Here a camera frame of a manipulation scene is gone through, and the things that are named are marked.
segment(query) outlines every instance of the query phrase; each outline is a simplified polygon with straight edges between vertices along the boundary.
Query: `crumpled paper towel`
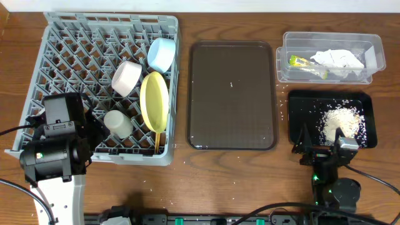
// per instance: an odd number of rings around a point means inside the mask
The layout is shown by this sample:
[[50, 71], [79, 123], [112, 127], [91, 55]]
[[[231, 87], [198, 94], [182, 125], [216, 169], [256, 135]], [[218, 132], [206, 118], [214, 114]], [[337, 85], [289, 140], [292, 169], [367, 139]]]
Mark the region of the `crumpled paper towel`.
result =
[[[324, 52], [317, 52], [314, 56], [311, 56], [310, 59], [315, 60], [318, 64], [331, 67], [331, 68], [360, 68], [364, 69], [364, 64], [361, 63], [351, 51], [340, 49], [340, 50], [328, 50]], [[341, 76], [342, 78], [346, 78], [350, 71], [348, 70], [339, 70], [339, 71], [331, 71], [332, 73]], [[358, 76], [361, 73], [361, 70], [354, 71]]]

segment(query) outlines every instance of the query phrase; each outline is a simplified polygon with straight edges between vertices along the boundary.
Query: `wooden surface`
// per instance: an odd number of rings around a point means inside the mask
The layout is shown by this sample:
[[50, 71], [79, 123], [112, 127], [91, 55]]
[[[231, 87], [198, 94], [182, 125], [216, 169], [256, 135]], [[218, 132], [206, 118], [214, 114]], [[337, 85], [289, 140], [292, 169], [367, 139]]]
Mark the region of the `wooden surface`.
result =
[[[280, 84], [277, 100], [284, 103], [292, 89], [362, 90], [369, 94], [378, 145], [360, 151], [351, 165], [400, 187], [400, 14], [173, 15], [182, 32], [174, 161], [166, 167], [93, 163], [86, 176], [85, 213], [127, 204], [141, 212], [246, 214], [270, 203], [313, 203], [311, 168], [291, 161], [286, 103], [279, 108], [285, 119], [279, 122], [279, 144], [274, 151], [195, 151], [185, 141], [192, 44], [199, 40], [257, 40], [268, 42], [275, 51], [286, 31], [380, 35], [387, 68], [373, 76], [371, 85]], [[0, 130], [18, 125], [45, 26], [39, 13], [9, 15], [0, 43]], [[13, 145], [14, 135], [0, 137], [0, 178], [28, 187], [19, 161], [3, 153]], [[372, 214], [387, 223], [398, 213], [400, 197], [389, 188], [344, 168], [339, 175], [361, 183], [358, 213]], [[33, 200], [21, 192], [0, 186], [0, 205], [2, 224], [37, 224]]]

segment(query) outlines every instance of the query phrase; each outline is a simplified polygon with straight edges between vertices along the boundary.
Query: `clear plastic container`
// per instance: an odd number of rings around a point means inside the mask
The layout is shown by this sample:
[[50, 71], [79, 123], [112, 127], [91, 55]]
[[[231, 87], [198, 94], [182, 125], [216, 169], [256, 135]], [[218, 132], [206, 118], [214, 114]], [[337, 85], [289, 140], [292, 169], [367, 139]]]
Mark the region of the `clear plastic container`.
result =
[[[292, 66], [292, 55], [310, 59], [318, 51], [345, 49], [364, 64], [364, 68]], [[372, 74], [386, 67], [381, 38], [376, 34], [329, 32], [286, 32], [283, 47], [276, 49], [277, 78], [282, 83], [370, 84]]]

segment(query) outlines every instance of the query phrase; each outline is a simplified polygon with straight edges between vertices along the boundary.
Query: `white cup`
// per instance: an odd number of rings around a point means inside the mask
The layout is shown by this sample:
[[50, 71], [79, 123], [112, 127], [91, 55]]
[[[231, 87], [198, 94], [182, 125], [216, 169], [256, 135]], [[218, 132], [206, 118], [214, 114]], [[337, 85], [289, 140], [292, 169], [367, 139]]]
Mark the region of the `white cup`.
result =
[[141, 73], [141, 65], [125, 61], [115, 71], [111, 87], [122, 97], [126, 97], [134, 89]]
[[157, 38], [150, 46], [147, 63], [159, 73], [165, 73], [174, 61], [175, 42], [171, 39]]
[[131, 120], [118, 110], [107, 112], [104, 117], [104, 125], [110, 130], [111, 134], [120, 139], [128, 137], [133, 131]]

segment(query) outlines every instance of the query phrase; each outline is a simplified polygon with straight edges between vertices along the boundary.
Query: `dark brown tray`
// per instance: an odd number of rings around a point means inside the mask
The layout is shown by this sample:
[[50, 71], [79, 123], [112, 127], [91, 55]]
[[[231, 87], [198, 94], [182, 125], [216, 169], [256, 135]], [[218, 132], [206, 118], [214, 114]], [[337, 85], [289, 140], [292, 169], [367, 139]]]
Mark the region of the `dark brown tray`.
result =
[[278, 142], [273, 55], [266, 42], [191, 49], [187, 141], [196, 149], [268, 150]]

